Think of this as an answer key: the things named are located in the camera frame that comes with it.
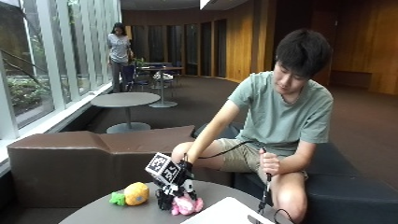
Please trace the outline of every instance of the yellow plush toy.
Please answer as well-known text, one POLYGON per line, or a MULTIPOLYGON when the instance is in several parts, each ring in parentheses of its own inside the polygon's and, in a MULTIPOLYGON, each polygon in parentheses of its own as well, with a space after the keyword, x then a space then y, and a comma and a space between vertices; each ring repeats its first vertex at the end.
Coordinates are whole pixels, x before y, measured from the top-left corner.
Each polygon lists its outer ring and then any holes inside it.
POLYGON ((149 187, 136 182, 124 189, 124 194, 113 192, 110 203, 116 205, 138 205, 148 201, 149 198, 149 187))

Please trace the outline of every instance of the round table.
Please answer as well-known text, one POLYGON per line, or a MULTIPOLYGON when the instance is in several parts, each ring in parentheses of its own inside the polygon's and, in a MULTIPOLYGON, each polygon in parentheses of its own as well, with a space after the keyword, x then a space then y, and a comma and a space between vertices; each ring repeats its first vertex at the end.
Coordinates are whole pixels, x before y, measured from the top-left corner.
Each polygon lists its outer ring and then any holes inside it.
POLYGON ((106 129, 108 133, 128 133, 149 130, 150 126, 141 122, 130 121, 130 107, 136 105, 149 105, 160 100, 160 96, 148 92, 118 92, 100 95, 92 99, 90 103, 100 107, 124 108, 125 123, 116 124, 106 129))
MULTIPOLYGON (((181 223, 190 216, 177 215, 173 216, 170 211, 162 211, 158 208, 158 201, 156 198, 156 190, 158 186, 153 183, 146 184, 149 187, 149 200, 137 206, 118 206, 109 202, 109 195, 88 204, 84 208, 77 210, 69 217, 66 217, 61 224, 100 224, 100 223, 181 223)), ((225 197, 234 197, 241 203, 249 206, 253 210, 258 208, 260 200, 252 195, 244 193, 237 189, 232 189, 226 186, 194 181, 194 189, 198 197, 204 200, 202 210, 210 207, 214 203, 221 201, 225 197)), ((266 205, 264 209, 264 216, 274 220, 274 209, 266 205)), ((279 223, 291 223, 282 215, 277 214, 277 220, 279 223)))
POLYGON ((164 85, 162 85, 162 72, 164 71, 172 71, 172 70, 181 70, 184 69, 182 67, 142 67, 140 68, 142 71, 157 71, 160 72, 161 75, 161 100, 156 102, 154 104, 149 105, 152 107, 172 107, 177 105, 176 102, 172 101, 164 101, 164 95, 162 95, 162 90, 164 90, 164 85))

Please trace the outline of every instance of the gray t-shirt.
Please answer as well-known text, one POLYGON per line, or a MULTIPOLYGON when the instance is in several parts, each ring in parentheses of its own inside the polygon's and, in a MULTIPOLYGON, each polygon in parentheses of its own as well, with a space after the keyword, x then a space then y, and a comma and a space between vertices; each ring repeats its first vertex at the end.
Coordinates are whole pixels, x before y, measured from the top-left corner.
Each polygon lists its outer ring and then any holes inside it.
POLYGON ((106 41, 109 47, 109 56, 113 62, 116 63, 126 63, 126 50, 129 48, 129 40, 126 35, 116 36, 113 34, 108 35, 106 41))
POLYGON ((256 147, 266 147, 278 156, 293 155, 299 140, 327 142, 333 98, 313 80, 303 86, 297 101, 287 104, 274 91, 273 72, 250 74, 229 100, 240 108, 249 107, 238 140, 256 140, 256 147))

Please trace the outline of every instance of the woman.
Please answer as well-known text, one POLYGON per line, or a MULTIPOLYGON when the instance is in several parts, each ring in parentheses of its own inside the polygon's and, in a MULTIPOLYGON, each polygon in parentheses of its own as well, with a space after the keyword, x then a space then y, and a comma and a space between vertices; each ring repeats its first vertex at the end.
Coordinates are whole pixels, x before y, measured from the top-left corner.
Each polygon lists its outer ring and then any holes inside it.
POLYGON ((129 40, 125 33, 125 28, 120 22, 116 22, 113 25, 112 32, 108 35, 106 43, 109 47, 108 65, 112 67, 113 92, 121 92, 126 86, 124 66, 128 65, 128 55, 132 58, 133 52, 129 49, 129 40), (122 89, 120 85, 120 74, 122 75, 122 89))

